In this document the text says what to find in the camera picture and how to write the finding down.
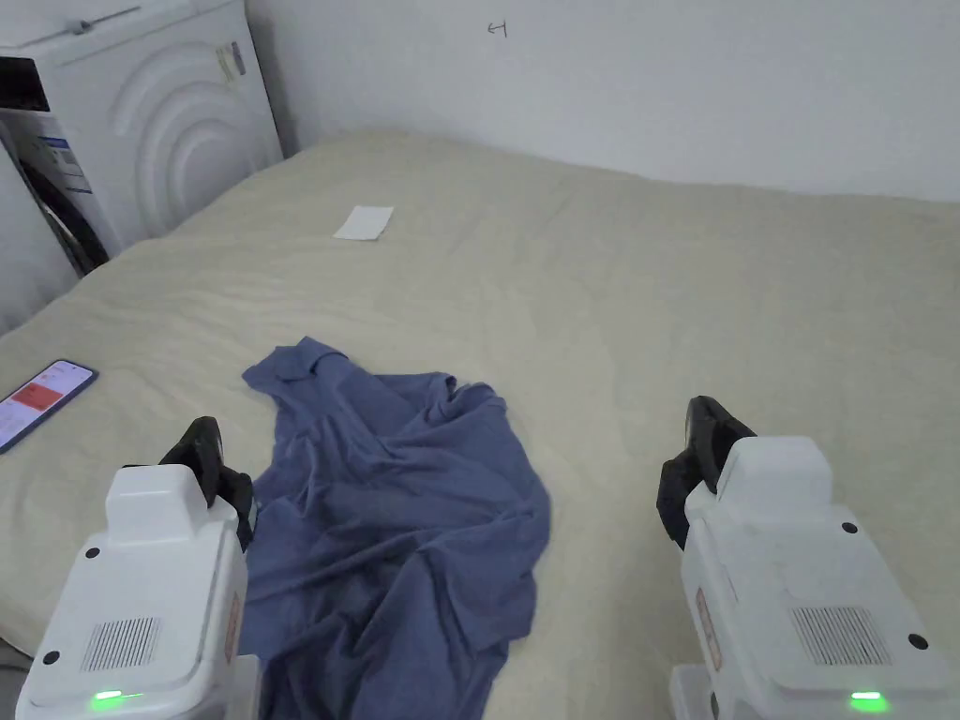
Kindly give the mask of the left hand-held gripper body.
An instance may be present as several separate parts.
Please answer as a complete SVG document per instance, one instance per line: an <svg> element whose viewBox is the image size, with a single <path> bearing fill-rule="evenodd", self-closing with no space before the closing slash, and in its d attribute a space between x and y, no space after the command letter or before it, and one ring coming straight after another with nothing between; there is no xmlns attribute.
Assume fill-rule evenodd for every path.
<svg viewBox="0 0 960 720"><path fill-rule="evenodd" d="M238 651L248 586L239 517L183 465L119 470L107 526L73 564L17 699L19 719L255 719Z"/></svg>

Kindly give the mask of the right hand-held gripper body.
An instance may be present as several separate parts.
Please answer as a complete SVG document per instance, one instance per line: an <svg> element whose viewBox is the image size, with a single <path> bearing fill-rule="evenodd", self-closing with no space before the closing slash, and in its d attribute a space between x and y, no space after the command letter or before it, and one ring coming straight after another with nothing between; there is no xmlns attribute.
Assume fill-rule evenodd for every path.
<svg viewBox="0 0 960 720"><path fill-rule="evenodd" d="M687 499L684 597L703 661L677 719L947 719L949 670L806 437L733 444Z"/></svg>

